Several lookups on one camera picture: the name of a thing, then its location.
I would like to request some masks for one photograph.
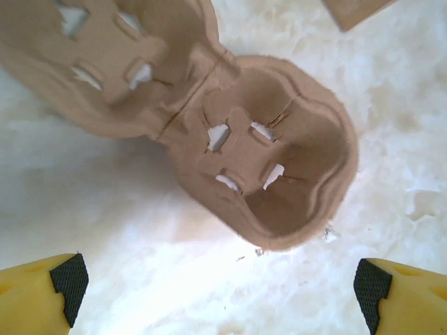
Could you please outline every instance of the cardboard scrap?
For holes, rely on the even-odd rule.
[[[324,230],[358,164],[332,92],[289,61],[231,54],[210,0],[58,1],[89,14],[70,36],[55,2],[0,0],[7,70],[92,134],[163,144],[184,189],[247,241],[280,250]]]
[[[395,0],[323,0],[342,31],[348,31]]]

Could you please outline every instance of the white fluffy material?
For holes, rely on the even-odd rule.
[[[158,145],[88,135],[0,72],[0,268],[83,253],[71,335],[368,334],[359,259],[447,273],[447,2],[400,0],[348,33],[321,1],[213,2],[231,51],[294,61],[349,111],[360,167],[330,228],[255,252]]]

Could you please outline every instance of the black textured grip pad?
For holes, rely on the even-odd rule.
[[[84,258],[78,253],[51,270],[50,275],[56,293],[61,292],[64,296],[64,315],[70,328],[73,328],[89,283]]]
[[[379,302],[388,297],[392,279],[393,276],[366,259],[358,264],[354,292],[371,335],[377,332],[380,322]]]

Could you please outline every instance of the torn cardboard edge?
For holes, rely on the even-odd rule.
[[[396,0],[323,0],[342,31],[348,31]]]

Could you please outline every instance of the brown molded pulp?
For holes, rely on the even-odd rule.
[[[0,0],[7,70],[92,134],[164,144],[184,189],[257,246],[290,248],[325,227],[358,162],[353,126],[330,91],[289,61],[231,54],[210,0],[60,3],[89,13],[74,36],[62,33],[54,1]],[[144,64],[152,80],[132,89]],[[220,125],[227,136],[210,149],[208,130]],[[278,165],[283,175],[265,188]]]

